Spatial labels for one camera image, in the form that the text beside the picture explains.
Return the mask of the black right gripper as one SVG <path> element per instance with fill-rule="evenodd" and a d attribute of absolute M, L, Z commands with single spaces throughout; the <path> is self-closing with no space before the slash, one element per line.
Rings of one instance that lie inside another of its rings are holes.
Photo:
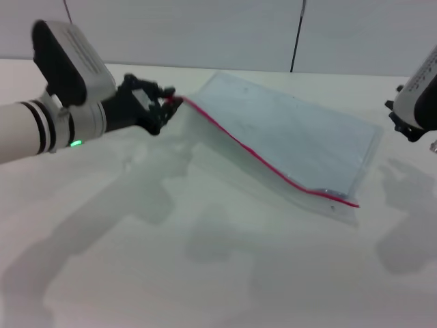
<path fill-rule="evenodd" d="M 409 92 L 404 85 L 398 85 L 396 92 L 395 99 L 387 100 L 384 105 L 391 111 L 389 117 L 395 125 L 395 131 L 405 136 L 409 142 L 416 142 L 427 132 L 415 118 L 418 96 Z"/>

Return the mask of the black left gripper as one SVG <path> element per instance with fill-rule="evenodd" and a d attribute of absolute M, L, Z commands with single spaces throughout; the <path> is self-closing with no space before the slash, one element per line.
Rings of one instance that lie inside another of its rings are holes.
<path fill-rule="evenodd" d="M 123 86 L 114 96 L 101 102 L 105 119 L 105 132 L 139 126 L 156 136 L 168 124 L 183 103 L 180 97 L 172 98 L 174 87 L 163 88 L 154 81 L 138 79 L 125 74 Z M 163 104 L 153 100 L 166 99 Z"/>

